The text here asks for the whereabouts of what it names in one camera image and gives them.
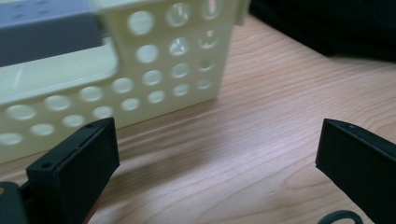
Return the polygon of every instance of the screw hole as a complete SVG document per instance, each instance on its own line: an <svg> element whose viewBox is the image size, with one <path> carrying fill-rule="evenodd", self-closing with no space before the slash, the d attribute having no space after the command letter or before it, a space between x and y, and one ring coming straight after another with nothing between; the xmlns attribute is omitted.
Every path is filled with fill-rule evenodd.
<svg viewBox="0 0 396 224"><path fill-rule="evenodd" d="M52 163L46 162L46 163L43 163L43 164L41 165L41 168L43 168L43 169L48 169L48 168L50 168L51 166L52 166Z"/></svg>

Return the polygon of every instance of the cream plastic basket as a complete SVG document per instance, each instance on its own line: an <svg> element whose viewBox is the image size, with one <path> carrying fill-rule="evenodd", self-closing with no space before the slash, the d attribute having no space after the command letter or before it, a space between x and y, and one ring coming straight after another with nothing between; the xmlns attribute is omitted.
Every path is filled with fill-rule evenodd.
<svg viewBox="0 0 396 224"><path fill-rule="evenodd" d="M49 150L94 120L122 128L215 98L248 4L95 0L102 47L0 67L0 163Z"/></svg>

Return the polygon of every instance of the table surface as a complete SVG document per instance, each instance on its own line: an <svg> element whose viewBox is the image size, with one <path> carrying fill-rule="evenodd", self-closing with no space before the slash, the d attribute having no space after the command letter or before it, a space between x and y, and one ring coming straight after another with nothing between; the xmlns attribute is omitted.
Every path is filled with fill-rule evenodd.
<svg viewBox="0 0 396 224"><path fill-rule="evenodd" d="M315 167L323 119L396 142L396 64L326 58L249 16L215 100L118 130L121 167L91 223L317 223L363 212ZM39 155L0 165L26 180Z"/></svg>

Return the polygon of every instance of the wood grain surface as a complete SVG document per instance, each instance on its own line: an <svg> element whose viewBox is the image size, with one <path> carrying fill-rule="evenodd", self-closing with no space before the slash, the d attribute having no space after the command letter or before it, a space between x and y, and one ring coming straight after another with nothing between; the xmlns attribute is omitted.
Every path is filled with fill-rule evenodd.
<svg viewBox="0 0 396 224"><path fill-rule="evenodd" d="M396 64L326 58L248 17L216 100L118 130L121 167L91 223L317 223L339 209L372 223L315 168L325 118L396 142ZM22 183L38 157L0 165L0 181Z"/></svg>

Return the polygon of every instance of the circular hole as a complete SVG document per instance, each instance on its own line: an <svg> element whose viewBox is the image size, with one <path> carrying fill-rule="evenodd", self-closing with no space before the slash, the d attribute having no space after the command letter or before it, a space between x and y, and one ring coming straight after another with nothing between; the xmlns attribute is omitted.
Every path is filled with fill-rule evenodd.
<svg viewBox="0 0 396 224"><path fill-rule="evenodd" d="M84 123L85 119L81 115L70 115L62 119L62 123L71 128L78 127Z"/></svg>
<svg viewBox="0 0 396 224"><path fill-rule="evenodd" d="M158 104L165 99L164 91L154 91L148 96L148 100L153 104Z"/></svg>
<svg viewBox="0 0 396 224"><path fill-rule="evenodd" d="M145 45L136 52L136 57L141 63L152 63L158 58L158 48L154 45Z"/></svg>
<svg viewBox="0 0 396 224"><path fill-rule="evenodd" d="M166 20L172 26L182 26L186 24L191 15L190 6L186 3L172 5L166 12Z"/></svg>
<svg viewBox="0 0 396 224"><path fill-rule="evenodd" d="M171 54L179 56L185 54L189 50L189 47L190 45L187 39L180 37L172 41L171 45L169 46L169 50L171 51Z"/></svg>
<svg viewBox="0 0 396 224"><path fill-rule="evenodd" d="M65 110L70 106L70 100L60 95L51 96L44 103L51 110Z"/></svg>
<svg viewBox="0 0 396 224"><path fill-rule="evenodd" d="M213 67L213 61L211 59L202 59L201 60L201 69L206 71Z"/></svg>
<svg viewBox="0 0 396 224"><path fill-rule="evenodd" d="M175 96L183 96L187 94L190 90L189 84L180 84L174 88Z"/></svg>
<svg viewBox="0 0 396 224"><path fill-rule="evenodd" d="M184 77L190 72L190 66L187 63L179 63L172 68L172 76L176 78Z"/></svg>
<svg viewBox="0 0 396 224"><path fill-rule="evenodd" d="M132 98L132 99L124 100L121 103L121 108L126 111L131 111L131 110L137 109L139 107L139 105L140 105L139 100Z"/></svg>
<svg viewBox="0 0 396 224"><path fill-rule="evenodd" d="M25 120L35 116L35 110L29 105L14 105L7 109L6 113L13 119Z"/></svg>
<svg viewBox="0 0 396 224"><path fill-rule="evenodd" d="M41 164L41 168L42 169L48 169L52 166L53 164L51 162L45 162L43 164Z"/></svg>
<svg viewBox="0 0 396 224"><path fill-rule="evenodd" d="M206 90L212 85L212 82L209 79L203 79L198 82L198 89Z"/></svg>
<svg viewBox="0 0 396 224"><path fill-rule="evenodd" d="M2 133L0 134L0 143L6 146L16 145L22 141L22 136L17 133Z"/></svg>
<svg viewBox="0 0 396 224"><path fill-rule="evenodd" d="M114 92L125 93L132 90L134 82L130 78L123 77L115 80L112 87Z"/></svg>
<svg viewBox="0 0 396 224"><path fill-rule="evenodd" d="M110 118L113 115L113 108L110 106L101 106L97 107L92 111L92 114L97 118L97 119L106 119Z"/></svg>
<svg viewBox="0 0 396 224"><path fill-rule="evenodd" d="M37 124L30 128L30 132L38 136L46 136L54 133L55 127L51 124Z"/></svg>
<svg viewBox="0 0 396 224"><path fill-rule="evenodd" d="M152 70L143 75L143 82L146 85L157 85L163 80L163 74L159 70Z"/></svg>
<svg viewBox="0 0 396 224"><path fill-rule="evenodd" d="M145 35L154 26L154 17L147 11L138 11L128 18L128 28L135 35Z"/></svg>
<svg viewBox="0 0 396 224"><path fill-rule="evenodd" d="M223 0L206 0L202 7L202 16L212 20L219 16L224 8Z"/></svg>
<svg viewBox="0 0 396 224"><path fill-rule="evenodd" d="M98 101L103 97L103 91L99 87L87 87L79 92L79 96L83 101Z"/></svg>
<svg viewBox="0 0 396 224"><path fill-rule="evenodd" d="M213 30L206 31L199 39L199 44L204 49L210 49L217 43L217 38Z"/></svg>

